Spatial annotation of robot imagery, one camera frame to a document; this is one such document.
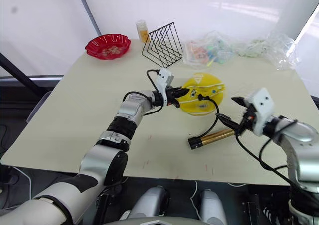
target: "black pole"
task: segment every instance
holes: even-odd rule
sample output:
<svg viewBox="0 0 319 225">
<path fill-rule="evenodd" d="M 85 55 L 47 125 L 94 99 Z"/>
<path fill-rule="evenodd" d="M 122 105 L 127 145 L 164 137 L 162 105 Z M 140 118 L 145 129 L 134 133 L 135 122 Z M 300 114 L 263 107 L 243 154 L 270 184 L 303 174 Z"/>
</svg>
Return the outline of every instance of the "black pole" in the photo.
<svg viewBox="0 0 319 225">
<path fill-rule="evenodd" d="M 46 89 L 39 87 L 26 74 L 24 74 L 18 67 L 9 61 L 2 53 L 0 53 L 0 66 L 7 72 L 17 78 L 22 84 L 32 90 L 40 98 L 47 92 Z"/>
</svg>

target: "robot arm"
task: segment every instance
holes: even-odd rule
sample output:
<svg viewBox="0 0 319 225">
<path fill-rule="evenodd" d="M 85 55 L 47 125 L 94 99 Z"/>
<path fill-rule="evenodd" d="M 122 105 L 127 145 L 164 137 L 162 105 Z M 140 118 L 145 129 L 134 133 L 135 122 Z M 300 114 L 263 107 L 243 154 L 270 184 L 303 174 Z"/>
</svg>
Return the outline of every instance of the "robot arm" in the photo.
<svg viewBox="0 0 319 225">
<path fill-rule="evenodd" d="M 173 74 L 163 68 L 158 71 L 156 91 L 131 92 L 121 103 L 113 122 L 83 157 L 79 173 L 55 183 L 0 217 L 1 225 L 73 225 L 96 197 L 109 186 L 119 183 L 127 164 L 127 152 L 135 129 L 145 113 L 155 106 L 174 104 L 176 98 L 189 89 L 173 88 Z"/>
<path fill-rule="evenodd" d="M 246 107 L 240 124 L 229 117 L 217 117 L 237 136 L 246 129 L 265 135 L 279 145 L 287 156 L 288 178 L 292 182 L 289 209 L 296 225 L 319 225 L 319 136 L 308 124 L 274 117 L 274 102 L 265 88 L 247 98 L 233 97 Z"/>
</svg>

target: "table surface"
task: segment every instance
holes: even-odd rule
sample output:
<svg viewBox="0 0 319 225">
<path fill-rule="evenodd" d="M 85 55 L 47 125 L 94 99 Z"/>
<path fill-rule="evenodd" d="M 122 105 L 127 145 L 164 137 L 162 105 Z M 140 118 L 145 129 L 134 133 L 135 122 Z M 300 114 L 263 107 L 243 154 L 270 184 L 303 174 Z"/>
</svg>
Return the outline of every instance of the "table surface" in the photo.
<svg viewBox="0 0 319 225">
<path fill-rule="evenodd" d="M 127 91 L 153 89 L 146 70 L 158 68 L 141 55 L 138 41 L 121 58 L 102 61 L 83 54 L 55 87 L 1 163 L 26 168 L 78 172 L 82 157 L 113 120 Z M 182 86 L 198 70 L 180 60 L 169 67 L 173 86 Z M 319 130 L 319 112 L 294 70 L 278 71 L 263 59 L 236 57 L 206 70 L 226 85 L 220 112 L 239 122 L 244 108 L 231 100 L 266 87 L 275 101 L 275 115 L 308 123 Z M 128 152 L 125 176 L 191 179 L 252 184 L 285 184 L 265 171 L 229 137 L 191 150 L 187 139 L 206 131 L 215 115 L 195 117 L 174 106 L 145 116 Z M 225 129 L 217 123 L 213 132 Z M 258 153 L 267 140 L 251 132 L 242 142 Z M 272 166 L 286 163 L 281 148 L 270 144 L 264 159 Z"/>
</svg>

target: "white wall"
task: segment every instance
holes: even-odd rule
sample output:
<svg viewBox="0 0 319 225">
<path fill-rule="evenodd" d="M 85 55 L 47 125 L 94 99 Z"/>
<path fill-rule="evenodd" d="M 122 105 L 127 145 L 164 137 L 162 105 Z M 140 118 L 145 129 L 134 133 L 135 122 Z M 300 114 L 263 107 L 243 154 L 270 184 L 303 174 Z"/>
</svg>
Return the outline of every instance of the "white wall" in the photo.
<svg viewBox="0 0 319 225">
<path fill-rule="evenodd" d="M 27 75 L 64 75 L 96 36 L 80 0 L 0 0 L 0 51 Z"/>
<path fill-rule="evenodd" d="M 175 22 L 181 39 L 217 30 L 237 38 L 256 38 L 272 30 L 289 0 L 87 0 L 102 32 L 138 38 L 135 22 L 149 30 Z"/>
<path fill-rule="evenodd" d="M 319 97 L 319 13 L 298 43 L 301 62 L 296 71 L 310 95 Z"/>
</svg>

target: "yellow bottle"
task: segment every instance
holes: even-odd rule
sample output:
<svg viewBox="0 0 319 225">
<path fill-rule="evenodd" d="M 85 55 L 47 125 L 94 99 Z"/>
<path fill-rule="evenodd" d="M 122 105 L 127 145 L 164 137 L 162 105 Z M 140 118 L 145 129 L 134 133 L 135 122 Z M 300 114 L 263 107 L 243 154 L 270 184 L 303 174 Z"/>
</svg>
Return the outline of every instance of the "yellow bottle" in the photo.
<svg viewBox="0 0 319 225">
<path fill-rule="evenodd" d="M 136 22 L 136 29 L 138 30 L 140 41 L 146 43 L 150 41 L 148 38 L 149 32 L 146 22 L 144 20 L 139 20 Z"/>
</svg>

